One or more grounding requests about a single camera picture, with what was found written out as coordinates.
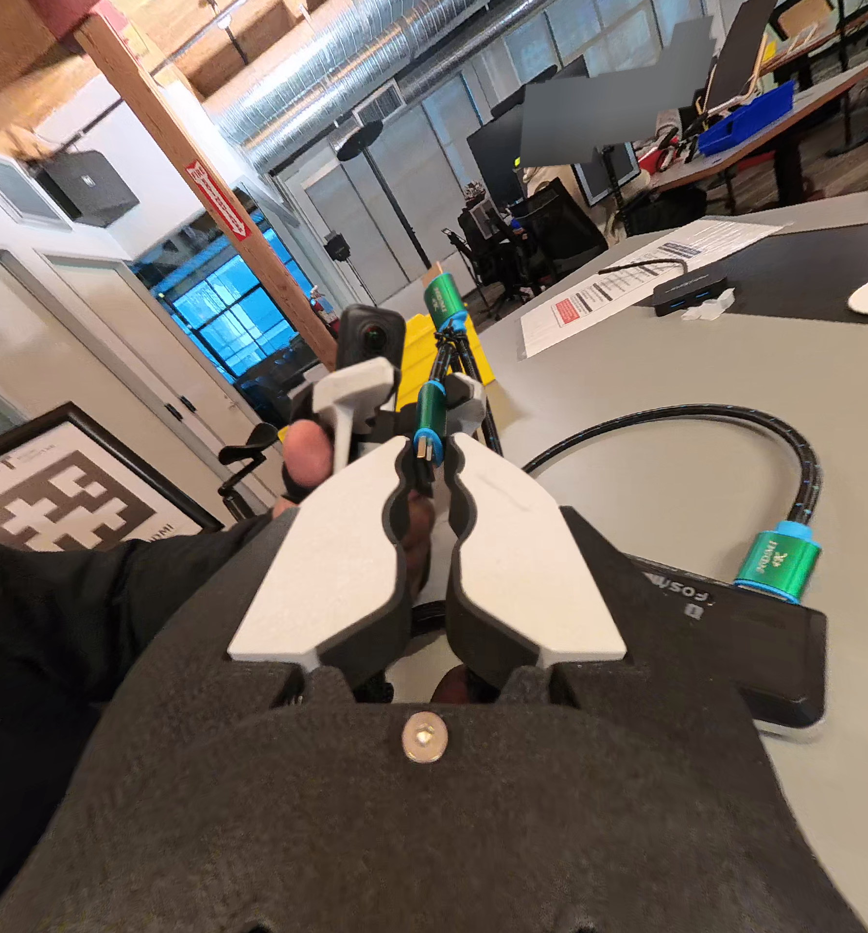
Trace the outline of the clear plastic piece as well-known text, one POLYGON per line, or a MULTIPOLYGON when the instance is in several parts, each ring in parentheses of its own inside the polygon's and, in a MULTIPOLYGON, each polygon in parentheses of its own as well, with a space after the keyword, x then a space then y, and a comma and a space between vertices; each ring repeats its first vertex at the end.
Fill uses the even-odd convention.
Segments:
POLYGON ((681 315, 683 321, 713 321, 728 311, 734 304, 734 288, 726 288, 717 297, 710 297, 696 306, 685 309, 681 315))

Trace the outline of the wooden pillar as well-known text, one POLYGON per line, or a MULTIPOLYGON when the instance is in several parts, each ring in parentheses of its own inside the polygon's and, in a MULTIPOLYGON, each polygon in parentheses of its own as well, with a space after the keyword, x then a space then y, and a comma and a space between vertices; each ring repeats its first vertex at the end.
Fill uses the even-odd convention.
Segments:
POLYGON ((197 146, 183 123, 171 110, 155 80, 139 62, 122 33, 123 17, 108 2, 97 3, 75 31, 83 51, 99 68, 139 123, 160 147, 207 213, 236 248, 238 255, 256 275, 273 302, 297 329, 327 370, 335 369, 337 344, 332 334, 314 314, 305 294, 251 220, 250 235, 240 242, 222 219, 207 205, 187 175, 186 165, 199 160, 219 185, 241 204, 210 159, 197 146))

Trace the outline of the black hdmi switch box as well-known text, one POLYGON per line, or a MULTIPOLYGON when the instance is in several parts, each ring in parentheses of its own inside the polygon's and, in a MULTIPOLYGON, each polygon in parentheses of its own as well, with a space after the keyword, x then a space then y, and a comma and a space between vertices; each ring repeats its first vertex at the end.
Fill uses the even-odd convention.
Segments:
POLYGON ((708 642, 758 731, 808 741, 827 712, 825 614, 647 558, 628 559, 708 642))

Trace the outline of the black easel board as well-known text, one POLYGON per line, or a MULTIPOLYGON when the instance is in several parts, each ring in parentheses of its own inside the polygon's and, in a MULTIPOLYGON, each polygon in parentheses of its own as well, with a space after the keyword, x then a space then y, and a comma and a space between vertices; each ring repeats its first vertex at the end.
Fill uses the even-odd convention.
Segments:
POLYGON ((775 1, 745 1, 739 7, 708 78, 702 104, 710 117, 743 104, 754 92, 775 1))

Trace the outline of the background wooden desk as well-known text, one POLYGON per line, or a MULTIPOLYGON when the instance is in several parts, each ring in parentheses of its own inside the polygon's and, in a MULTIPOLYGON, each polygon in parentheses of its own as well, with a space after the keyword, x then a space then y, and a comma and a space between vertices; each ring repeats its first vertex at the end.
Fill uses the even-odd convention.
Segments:
POLYGON ((667 192, 701 187, 711 190, 716 183, 724 195, 723 211, 737 216, 746 211, 734 187, 743 168, 755 163, 773 171, 776 185, 772 206, 802 204, 806 200, 800 146, 805 135, 835 108, 851 104, 853 88, 868 83, 868 61, 830 77, 816 86, 796 92, 788 113, 760 129, 744 142, 719 154, 706 157, 696 154, 690 163, 677 162, 651 178, 651 197, 667 192))

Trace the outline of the blue plastic bin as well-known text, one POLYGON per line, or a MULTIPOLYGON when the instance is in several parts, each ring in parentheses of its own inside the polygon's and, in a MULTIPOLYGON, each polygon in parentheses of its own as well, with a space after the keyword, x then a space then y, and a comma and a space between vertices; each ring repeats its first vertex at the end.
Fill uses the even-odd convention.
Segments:
POLYGON ((743 144, 764 128, 782 119, 793 108, 795 82, 790 80, 756 97, 701 133, 697 149, 711 157, 743 144))

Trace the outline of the black usb hub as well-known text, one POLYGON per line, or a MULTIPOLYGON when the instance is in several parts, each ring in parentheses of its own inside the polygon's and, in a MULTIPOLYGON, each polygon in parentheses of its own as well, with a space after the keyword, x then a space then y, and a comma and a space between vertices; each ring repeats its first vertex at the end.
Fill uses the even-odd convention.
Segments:
POLYGON ((678 275, 654 287, 652 307, 657 317, 696 307, 708 299, 720 297, 728 285, 727 274, 718 266, 678 275))

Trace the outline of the printed paper sheet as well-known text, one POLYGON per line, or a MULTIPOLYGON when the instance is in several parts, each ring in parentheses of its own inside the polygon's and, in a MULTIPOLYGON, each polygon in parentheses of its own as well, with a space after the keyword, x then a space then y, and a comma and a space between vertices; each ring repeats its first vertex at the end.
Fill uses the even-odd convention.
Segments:
POLYGON ((574 286, 543 299, 521 318, 521 359, 651 297, 655 286, 728 259, 786 225, 705 217, 668 231, 602 271, 581 274, 574 286))

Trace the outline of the black office chair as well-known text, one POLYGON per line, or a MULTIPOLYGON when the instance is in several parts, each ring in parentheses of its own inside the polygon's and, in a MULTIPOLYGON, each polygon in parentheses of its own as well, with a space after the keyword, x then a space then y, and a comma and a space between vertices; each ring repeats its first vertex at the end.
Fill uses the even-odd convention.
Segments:
POLYGON ((507 204, 507 210, 523 228, 532 250, 528 254, 525 247, 515 247, 511 295, 517 296, 524 288, 538 294, 544 278, 556 283, 609 249, 604 234, 559 178, 507 204))

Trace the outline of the yellow plastic bin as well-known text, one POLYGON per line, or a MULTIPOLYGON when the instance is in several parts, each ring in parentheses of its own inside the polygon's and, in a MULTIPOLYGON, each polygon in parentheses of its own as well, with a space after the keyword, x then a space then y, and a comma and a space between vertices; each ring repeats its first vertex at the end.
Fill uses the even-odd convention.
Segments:
MULTIPOLYGON (((484 352, 471 317, 467 318, 469 344, 480 372, 480 381, 488 386, 496 377, 484 352)), ((421 386, 428 380, 437 346, 435 328, 428 314, 416 314, 406 322, 406 336, 401 362, 401 379, 395 408, 416 403, 421 386)))

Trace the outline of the large black monitor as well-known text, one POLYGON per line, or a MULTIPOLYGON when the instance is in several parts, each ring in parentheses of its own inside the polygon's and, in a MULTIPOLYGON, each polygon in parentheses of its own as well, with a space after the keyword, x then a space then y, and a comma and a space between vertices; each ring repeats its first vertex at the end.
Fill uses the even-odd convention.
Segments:
POLYGON ((492 119, 468 137, 469 149, 488 195, 497 207, 510 207, 526 197, 519 174, 525 91, 532 85, 575 76, 588 76, 581 57, 562 69, 556 66, 545 69, 493 106, 492 119))

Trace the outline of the person's left forearm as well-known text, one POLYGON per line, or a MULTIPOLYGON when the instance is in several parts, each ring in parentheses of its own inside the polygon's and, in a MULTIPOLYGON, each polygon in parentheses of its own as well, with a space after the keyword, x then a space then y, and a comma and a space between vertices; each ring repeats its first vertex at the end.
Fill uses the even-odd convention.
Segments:
POLYGON ((0 896, 64 799, 100 706, 171 615, 270 521, 105 552, 0 544, 0 896))

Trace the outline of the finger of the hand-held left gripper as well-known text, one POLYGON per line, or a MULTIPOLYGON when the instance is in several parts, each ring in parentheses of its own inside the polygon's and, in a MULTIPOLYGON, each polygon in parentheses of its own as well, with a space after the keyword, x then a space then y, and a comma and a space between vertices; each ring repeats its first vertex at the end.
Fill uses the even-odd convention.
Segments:
POLYGON ((399 369, 382 356, 343 367, 321 379, 312 391, 312 413, 332 440, 332 473, 350 462, 354 441, 370 442, 377 415, 392 412, 399 369))
POLYGON ((443 380, 445 392, 445 432, 476 432, 487 414, 484 386, 463 372, 448 373, 443 380))

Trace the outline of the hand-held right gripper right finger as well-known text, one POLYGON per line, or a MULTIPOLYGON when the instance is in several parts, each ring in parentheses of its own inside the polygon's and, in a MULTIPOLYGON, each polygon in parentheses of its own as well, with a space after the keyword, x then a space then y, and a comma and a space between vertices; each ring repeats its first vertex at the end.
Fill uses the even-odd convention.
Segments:
POLYGON ((472 671, 617 661, 626 644, 554 498, 467 434, 444 448, 456 542, 445 605, 472 671))

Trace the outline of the person's left hand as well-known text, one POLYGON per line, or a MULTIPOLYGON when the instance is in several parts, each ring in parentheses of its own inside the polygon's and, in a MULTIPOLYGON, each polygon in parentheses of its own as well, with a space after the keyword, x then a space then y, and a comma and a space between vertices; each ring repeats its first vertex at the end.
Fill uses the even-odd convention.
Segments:
POLYGON ((282 453, 284 491, 272 509, 274 519, 299 505, 333 470, 332 439, 314 420, 300 419, 288 427, 282 453))

